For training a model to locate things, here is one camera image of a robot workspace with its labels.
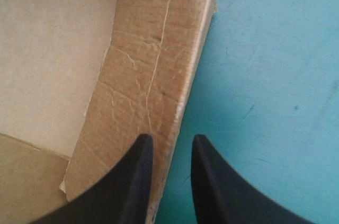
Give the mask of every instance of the cardboard flap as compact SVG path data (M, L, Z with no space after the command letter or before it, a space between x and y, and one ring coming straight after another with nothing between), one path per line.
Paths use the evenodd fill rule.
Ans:
M65 176L80 195L140 133L154 139L155 219L215 0L118 0L113 38Z

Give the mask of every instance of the teal floor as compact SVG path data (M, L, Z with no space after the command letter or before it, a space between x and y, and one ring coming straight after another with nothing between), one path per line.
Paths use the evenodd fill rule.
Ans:
M196 223L192 138L315 223L339 223L339 0L217 0L157 224Z

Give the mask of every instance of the crease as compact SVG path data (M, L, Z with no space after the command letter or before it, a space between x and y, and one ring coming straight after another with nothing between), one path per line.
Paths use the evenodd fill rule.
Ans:
M168 0L167 1L167 7L166 7L166 14L165 14L165 18L164 18L162 37L161 37L161 41L160 41L160 44L159 44L159 52L158 52L157 59L156 59L156 62L155 62L153 75L152 75L152 78L151 78L151 81L150 81L150 84L149 84L149 89L148 89L148 92L147 92L147 95L146 95L146 110L147 110L147 114L148 114L148 123L149 123L149 131L150 132L152 130L152 127L151 127L150 113L149 113L149 108L148 108L148 97L149 97L149 93L150 93L150 90L152 88L152 84L153 84L153 81L154 81L155 72L156 72L157 67L158 67L159 57L160 57L160 54L161 54L161 47L162 47L162 44L163 44L163 41L164 41L164 33L165 33L165 27L166 27L166 22L167 22L168 10L170 8L170 3L171 3L171 0Z
M127 58L130 60L130 62L133 64L133 68L134 70L136 70L136 61L126 52L122 51L119 48L114 47L115 49L117 49L117 51L119 51L120 53L123 53L125 56L127 56Z
M107 87L107 88L111 89L112 91L114 91L114 92L120 94L120 95L123 96L124 98L136 102L136 101L133 100L132 98L128 97L127 95L125 95L125 94L123 94L123 93L121 93L119 90L114 89L112 86L108 85L107 83L105 83L105 82L103 82L103 81L101 81L101 80L99 80L98 82L99 82L100 84L103 84L104 87Z

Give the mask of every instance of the black plastic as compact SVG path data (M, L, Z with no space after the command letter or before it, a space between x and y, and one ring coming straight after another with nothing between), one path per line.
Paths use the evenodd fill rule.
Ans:
M191 183L198 224L307 224L247 183L204 135L194 137Z
M140 135L97 184L32 224L145 224L152 165L152 137Z

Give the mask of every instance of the cardboard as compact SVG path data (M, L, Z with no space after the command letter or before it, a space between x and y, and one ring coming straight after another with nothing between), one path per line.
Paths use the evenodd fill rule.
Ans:
M0 133L70 157L116 0L0 0Z
M154 139L154 222L215 0L118 0L113 38L65 176L71 200L140 133Z
M59 184L68 161L0 135L0 223L27 224L67 203Z

